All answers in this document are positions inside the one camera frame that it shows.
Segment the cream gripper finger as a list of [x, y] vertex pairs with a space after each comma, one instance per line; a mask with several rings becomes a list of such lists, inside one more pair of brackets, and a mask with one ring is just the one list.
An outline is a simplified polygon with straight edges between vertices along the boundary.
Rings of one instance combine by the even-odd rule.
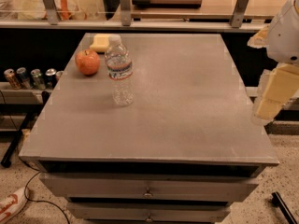
[[298, 90], [298, 65], [279, 63], [272, 71], [264, 70], [259, 80], [251, 121], [259, 126], [267, 125]]
[[261, 49], [267, 46], [267, 35], [268, 35], [269, 26], [266, 25], [258, 33], [252, 36], [247, 45], [251, 48]]

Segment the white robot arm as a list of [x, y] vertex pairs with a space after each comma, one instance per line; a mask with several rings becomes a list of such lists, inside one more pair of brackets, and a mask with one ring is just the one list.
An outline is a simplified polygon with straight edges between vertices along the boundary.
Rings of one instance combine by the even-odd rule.
[[248, 45], [266, 48], [267, 56], [278, 63], [272, 71], [263, 70], [252, 108], [252, 122], [266, 125], [299, 90], [299, 0], [287, 0]]

